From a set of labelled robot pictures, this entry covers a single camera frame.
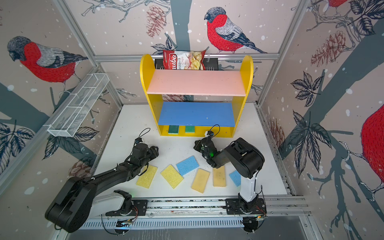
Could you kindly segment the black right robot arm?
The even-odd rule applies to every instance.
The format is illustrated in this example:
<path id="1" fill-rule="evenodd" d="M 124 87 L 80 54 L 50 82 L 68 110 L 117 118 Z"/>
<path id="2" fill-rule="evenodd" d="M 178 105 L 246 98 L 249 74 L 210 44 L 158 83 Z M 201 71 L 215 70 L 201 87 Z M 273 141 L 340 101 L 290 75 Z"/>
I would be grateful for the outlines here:
<path id="1" fill-rule="evenodd" d="M 256 147 L 243 138 L 232 141 L 226 148 L 218 151 L 213 142 L 214 136 L 212 131 L 208 131 L 205 138 L 195 141 L 194 150 L 201 153 L 214 169 L 219 169 L 227 163 L 235 167 L 242 177 L 240 209 L 245 213 L 251 212 L 257 206 L 259 194 L 256 192 L 256 181 L 265 158 Z"/>

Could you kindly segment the dark green sponge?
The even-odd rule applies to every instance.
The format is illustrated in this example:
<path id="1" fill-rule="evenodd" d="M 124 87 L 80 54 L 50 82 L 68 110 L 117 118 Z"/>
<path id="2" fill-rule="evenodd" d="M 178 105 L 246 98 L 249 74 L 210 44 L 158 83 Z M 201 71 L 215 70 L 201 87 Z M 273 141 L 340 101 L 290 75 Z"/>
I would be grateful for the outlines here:
<path id="1" fill-rule="evenodd" d="M 170 135 L 178 135 L 179 134 L 179 126 L 173 126 L 173 125 L 170 125 L 169 126 L 169 130 L 168 130 L 168 133 Z"/>

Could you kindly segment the light green sponge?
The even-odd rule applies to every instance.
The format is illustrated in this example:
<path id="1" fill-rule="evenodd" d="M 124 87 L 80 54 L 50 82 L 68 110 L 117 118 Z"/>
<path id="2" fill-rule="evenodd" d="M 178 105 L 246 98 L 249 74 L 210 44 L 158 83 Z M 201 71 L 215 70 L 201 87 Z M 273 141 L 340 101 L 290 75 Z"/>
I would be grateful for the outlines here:
<path id="1" fill-rule="evenodd" d="M 195 126 L 185 126 L 186 134 L 194 134 L 196 132 Z"/>

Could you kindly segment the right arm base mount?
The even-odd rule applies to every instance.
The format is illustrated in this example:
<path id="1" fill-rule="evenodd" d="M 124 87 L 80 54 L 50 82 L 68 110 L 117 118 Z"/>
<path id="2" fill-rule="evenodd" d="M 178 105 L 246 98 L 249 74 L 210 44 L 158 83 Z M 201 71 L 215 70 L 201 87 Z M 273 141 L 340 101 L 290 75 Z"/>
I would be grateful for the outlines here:
<path id="1" fill-rule="evenodd" d="M 246 202 L 241 196 L 237 199 L 225 199 L 223 207 L 228 215 L 266 215 L 267 208 L 265 200 L 259 197 L 251 202 Z"/>

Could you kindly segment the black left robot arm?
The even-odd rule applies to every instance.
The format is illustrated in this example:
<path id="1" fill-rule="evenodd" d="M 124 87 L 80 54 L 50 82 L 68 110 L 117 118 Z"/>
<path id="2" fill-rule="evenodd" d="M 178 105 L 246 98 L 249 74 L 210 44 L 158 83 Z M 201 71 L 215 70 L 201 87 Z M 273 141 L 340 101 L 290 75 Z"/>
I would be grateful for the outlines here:
<path id="1" fill-rule="evenodd" d="M 159 156 L 159 148 L 135 139 L 131 154 L 115 168 L 93 177 L 67 180 L 48 207 L 45 218 L 55 226 L 73 233 L 90 216 L 94 198 L 100 193 L 143 174 L 142 168 Z"/>

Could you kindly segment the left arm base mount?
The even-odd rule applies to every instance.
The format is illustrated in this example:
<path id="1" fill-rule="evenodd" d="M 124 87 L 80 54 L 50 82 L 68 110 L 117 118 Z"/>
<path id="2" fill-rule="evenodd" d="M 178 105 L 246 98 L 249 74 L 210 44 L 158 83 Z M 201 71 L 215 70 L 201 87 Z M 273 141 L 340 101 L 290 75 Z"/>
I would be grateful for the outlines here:
<path id="1" fill-rule="evenodd" d="M 142 217 L 146 215 L 148 200 L 133 199 L 132 195 L 122 190 L 115 190 L 112 197 L 118 198 L 111 211 L 106 212 L 107 217 Z"/>

